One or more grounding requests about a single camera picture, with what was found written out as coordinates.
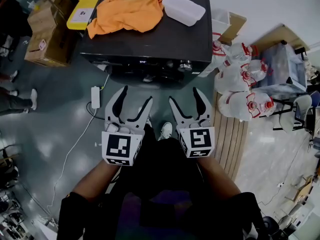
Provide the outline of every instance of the black appliance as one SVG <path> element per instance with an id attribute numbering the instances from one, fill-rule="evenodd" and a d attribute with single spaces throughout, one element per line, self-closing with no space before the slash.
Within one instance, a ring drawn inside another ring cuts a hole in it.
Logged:
<path id="1" fill-rule="evenodd" d="M 210 0 L 191 0 L 205 8 L 204 16 L 186 26 L 163 10 L 152 30 L 125 30 L 93 39 L 85 32 L 80 54 L 94 64 L 107 67 L 111 79 L 131 86 L 180 89 L 201 73 L 212 59 Z M 91 19 L 97 17 L 94 9 Z"/>

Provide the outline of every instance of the gray tile floor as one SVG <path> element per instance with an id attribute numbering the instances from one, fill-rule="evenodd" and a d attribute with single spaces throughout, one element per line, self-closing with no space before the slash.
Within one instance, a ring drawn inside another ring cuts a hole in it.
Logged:
<path id="1" fill-rule="evenodd" d="M 4 69 L 1 69 L 9 74 L 19 70 L 19 76 L 13 84 L 3 83 L 1 86 L 9 90 L 18 89 L 22 98 L 28 98 L 31 89 L 36 88 L 38 109 L 29 114 L 0 117 L 0 131 L 4 145 L 16 144 L 9 149 L 9 153 L 20 154 L 17 159 L 20 183 L 13 190 L 28 216 L 26 225 L 36 239 L 44 239 L 31 222 L 38 220 L 39 215 L 48 216 L 44 210 L 51 204 L 53 187 L 61 174 L 66 154 L 91 118 L 86 111 L 86 104 L 91 100 L 90 89 L 92 86 L 102 86 L 107 75 L 81 56 L 75 56 L 67 68 L 46 68 L 24 61 L 27 48 L 24 40 L 20 41 L 14 61 L 5 63 Z M 105 105 L 122 86 L 112 80 L 107 83 L 98 116 L 104 117 Z M 145 99 L 152 95 L 151 122 L 159 135 L 163 122 L 174 122 L 168 103 L 170 95 L 176 98 L 186 114 L 196 116 L 193 86 L 202 90 L 212 101 L 213 78 L 210 76 L 196 78 L 181 90 L 130 87 L 121 118 L 134 118 Z M 242 191 L 256 195 L 264 214 L 280 219 L 282 214 L 279 214 L 279 209 L 287 203 L 284 197 L 292 195 L 290 184 L 298 182 L 302 175 L 312 174 L 317 160 L 313 156 L 315 151 L 307 152 L 308 133 L 303 130 L 291 134 L 274 132 L 274 120 L 277 118 L 249 123 L 246 147 L 235 182 Z M 100 142 L 103 128 L 102 120 L 93 120 L 70 153 L 50 209 L 55 218 L 59 216 L 61 199 L 100 161 L 101 149 L 95 147 L 95 142 Z M 284 185 L 279 189 L 277 185 L 281 182 Z"/>
<path id="2" fill-rule="evenodd" d="M 246 146 L 235 183 L 243 192 L 252 192 L 263 214 L 277 220 L 293 208 L 292 185 L 313 175 L 318 159 L 308 151 L 310 134 L 297 130 L 290 134 L 273 131 L 277 115 L 253 120 L 248 125 Z"/>
<path id="3" fill-rule="evenodd" d="M 0 131 L 5 145 L 16 144 L 9 149 L 9 152 L 20 154 L 17 166 L 21 184 L 14 188 L 14 192 L 29 220 L 34 221 L 38 214 L 47 216 L 43 209 L 51 204 L 54 184 L 61 174 L 66 154 L 91 119 L 86 111 L 86 104 L 91 101 L 91 87 L 101 87 L 107 74 L 80 55 L 75 55 L 71 66 L 67 68 L 46 68 L 24 61 L 27 48 L 27 44 L 23 44 L 24 40 L 28 38 L 20 40 L 13 62 L 5 63 L 1 69 L 1 72 L 8 74 L 19 70 L 19 75 L 13 84 L 4 83 L 2 86 L 8 90 L 18 89 L 22 98 L 28 98 L 31 89 L 36 88 L 38 109 L 29 114 L 10 114 L 0 117 Z M 138 108 L 149 96 L 153 96 L 150 116 L 158 136 L 163 122 L 174 123 L 168 102 L 169 96 L 177 100 L 186 115 L 197 116 L 192 87 L 202 90 L 212 101 L 213 82 L 213 77 L 198 77 L 181 90 L 129 87 L 121 118 L 122 120 L 135 118 Z M 108 81 L 102 92 L 101 109 L 97 116 L 104 117 L 107 102 L 121 87 L 123 85 L 112 80 Z M 102 159 L 101 148 L 95 147 L 95 142 L 101 142 L 103 129 L 104 121 L 94 119 L 70 153 L 64 175 L 56 186 L 53 207 L 50 208 L 55 218 L 59 217 L 61 199 Z M 31 231 L 35 232 L 36 228 L 31 225 L 30 227 Z"/>

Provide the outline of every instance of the shoe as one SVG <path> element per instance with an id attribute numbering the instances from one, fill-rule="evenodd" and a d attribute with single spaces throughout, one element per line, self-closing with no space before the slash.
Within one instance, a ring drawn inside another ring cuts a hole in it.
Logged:
<path id="1" fill-rule="evenodd" d="M 9 94 L 12 95 L 12 96 L 18 96 L 18 91 L 17 90 L 11 90 L 9 92 Z"/>
<path id="2" fill-rule="evenodd" d="M 15 176 L 15 178 L 17 178 L 17 177 L 19 177 L 19 170 L 18 170 L 18 167 L 14 167 L 14 170 L 16 171 L 16 176 Z"/>
<path id="3" fill-rule="evenodd" d="M 169 139 L 172 134 L 172 124 L 170 122 L 166 122 L 161 129 L 160 137 L 158 138 L 158 141 Z"/>
<path id="4" fill-rule="evenodd" d="M 139 107 L 139 110 L 138 110 L 138 113 L 140 113 L 140 111 L 142 110 L 142 106 Z M 150 121 L 150 115 L 148 115 L 148 118 L 146 119 L 146 122 L 145 122 L 147 125 L 150 125 L 150 127 L 152 127 L 151 125 L 151 121 Z"/>
<path id="5" fill-rule="evenodd" d="M 18 70 L 14 71 L 13 74 L 10 75 L 10 82 L 13 82 L 18 75 Z"/>
<path id="6" fill-rule="evenodd" d="M 32 101 L 32 107 L 31 108 L 33 110 L 37 109 L 37 98 L 38 98 L 38 93 L 37 93 L 36 89 L 32 89 L 30 99 Z"/>

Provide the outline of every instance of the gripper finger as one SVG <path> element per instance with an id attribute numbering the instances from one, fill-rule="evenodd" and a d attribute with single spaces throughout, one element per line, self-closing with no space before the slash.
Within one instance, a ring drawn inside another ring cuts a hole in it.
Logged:
<path id="1" fill-rule="evenodd" d="M 183 124 L 186 124 L 187 122 L 194 121 L 194 118 L 191 115 L 189 116 L 184 115 L 184 113 L 178 106 L 176 100 L 171 96 L 169 97 L 169 104 L 173 113 L 174 120 L 177 125 L 183 125 Z"/>
<path id="2" fill-rule="evenodd" d="M 198 113 L 196 120 L 207 120 L 211 122 L 212 105 L 207 97 L 196 87 L 193 87 L 193 96 L 195 98 L 196 111 Z"/>
<path id="3" fill-rule="evenodd" d="M 123 124 L 120 119 L 120 113 L 122 110 L 122 105 L 124 103 L 125 97 L 127 96 L 128 86 L 122 87 L 118 90 L 109 100 L 105 106 L 104 118 L 106 121 L 116 122 L 118 124 Z"/>
<path id="4" fill-rule="evenodd" d="M 125 121 L 126 126 L 131 126 L 132 128 L 139 128 L 139 129 L 144 129 L 146 125 L 146 121 L 148 119 L 148 116 L 150 114 L 150 110 L 153 104 L 153 98 L 150 96 L 145 103 L 143 104 L 140 112 L 134 119 L 127 119 Z"/>

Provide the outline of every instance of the wooden pallet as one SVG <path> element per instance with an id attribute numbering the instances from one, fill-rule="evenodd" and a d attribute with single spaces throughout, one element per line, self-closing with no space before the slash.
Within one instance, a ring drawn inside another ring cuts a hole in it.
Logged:
<path id="1" fill-rule="evenodd" d="M 214 91 L 211 123 L 214 126 L 215 138 L 213 155 L 230 178 L 235 180 L 244 153 L 248 122 L 221 115 L 218 109 L 220 97 L 221 94 Z"/>

